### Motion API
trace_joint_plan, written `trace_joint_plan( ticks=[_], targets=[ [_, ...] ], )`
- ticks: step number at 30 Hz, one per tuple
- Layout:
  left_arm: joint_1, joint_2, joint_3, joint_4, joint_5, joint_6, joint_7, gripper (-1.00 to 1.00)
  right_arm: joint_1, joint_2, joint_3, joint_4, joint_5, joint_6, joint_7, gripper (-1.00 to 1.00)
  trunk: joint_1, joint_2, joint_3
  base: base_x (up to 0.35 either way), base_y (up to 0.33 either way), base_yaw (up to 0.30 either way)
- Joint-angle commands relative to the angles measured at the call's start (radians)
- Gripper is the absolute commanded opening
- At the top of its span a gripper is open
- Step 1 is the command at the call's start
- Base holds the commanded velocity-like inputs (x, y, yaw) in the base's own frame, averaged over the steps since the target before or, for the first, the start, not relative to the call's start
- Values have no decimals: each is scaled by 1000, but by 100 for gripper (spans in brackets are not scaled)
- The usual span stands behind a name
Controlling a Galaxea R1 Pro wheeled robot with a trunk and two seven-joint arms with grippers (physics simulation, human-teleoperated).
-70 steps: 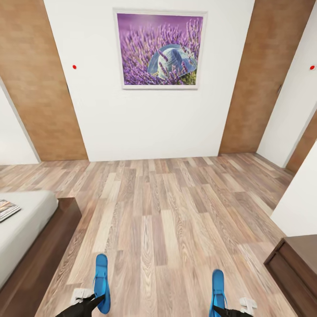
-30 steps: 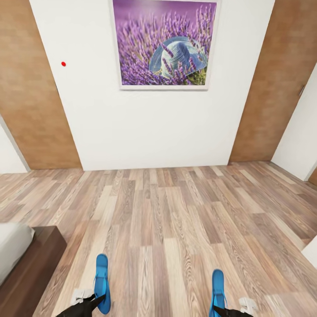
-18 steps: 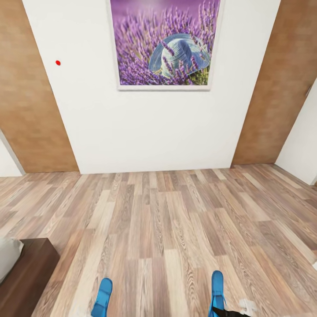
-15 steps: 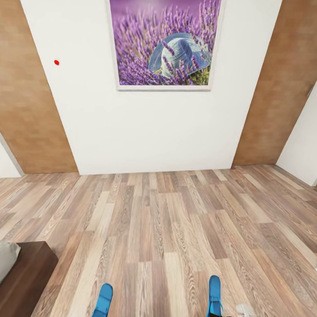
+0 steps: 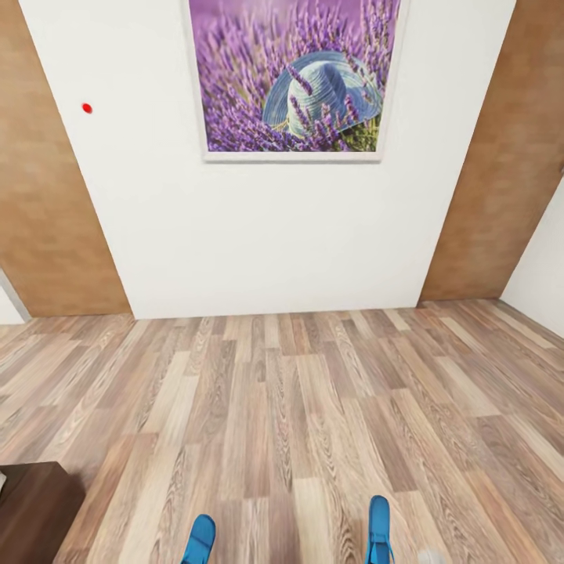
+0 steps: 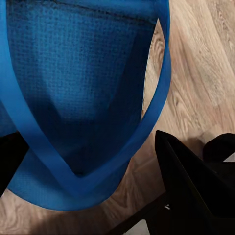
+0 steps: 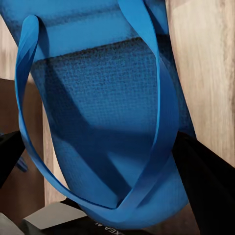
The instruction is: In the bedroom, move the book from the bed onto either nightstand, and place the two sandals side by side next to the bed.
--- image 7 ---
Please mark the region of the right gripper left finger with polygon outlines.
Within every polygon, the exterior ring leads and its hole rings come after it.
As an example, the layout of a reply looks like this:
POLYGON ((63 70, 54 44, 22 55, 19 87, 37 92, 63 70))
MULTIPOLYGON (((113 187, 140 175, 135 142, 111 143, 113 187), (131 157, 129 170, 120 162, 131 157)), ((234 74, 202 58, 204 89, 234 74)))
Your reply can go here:
POLYGON ((0 136, 0 188, 25 149, 20 130, 0 136))

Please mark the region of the sandal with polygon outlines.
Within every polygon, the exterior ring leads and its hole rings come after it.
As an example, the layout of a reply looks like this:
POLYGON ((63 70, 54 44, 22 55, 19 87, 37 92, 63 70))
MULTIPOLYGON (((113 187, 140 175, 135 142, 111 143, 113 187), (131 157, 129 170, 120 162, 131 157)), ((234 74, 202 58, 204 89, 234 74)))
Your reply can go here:
MULTIPOLYGON (((0 131, 0 136, 3 135, 3 132, 0 131)), ((21 157, 19 158, 19 160, 16 163, 16 166, 23 171, 24 173, 28 172, 28 165, 25 161, 25 159, 23 158, 23 156, 21 155, 21 157)))
POLYGON ((18 47, 21 138, 46 180, 108 228, 143 230, 179 213, 189 200, 171 151, 178 131, 196 134, 165 0, 0 0, 0 14, 18 47), (29 138, 29 73, 69 190, 29 138))

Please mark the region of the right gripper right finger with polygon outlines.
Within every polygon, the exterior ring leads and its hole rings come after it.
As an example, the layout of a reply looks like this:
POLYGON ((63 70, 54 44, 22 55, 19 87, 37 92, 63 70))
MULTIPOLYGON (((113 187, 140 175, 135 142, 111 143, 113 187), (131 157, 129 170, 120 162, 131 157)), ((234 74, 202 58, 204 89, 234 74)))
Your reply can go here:
POLYGON ((235 235, 235 168, 180 131, 171 152, 201 235, 235 235))

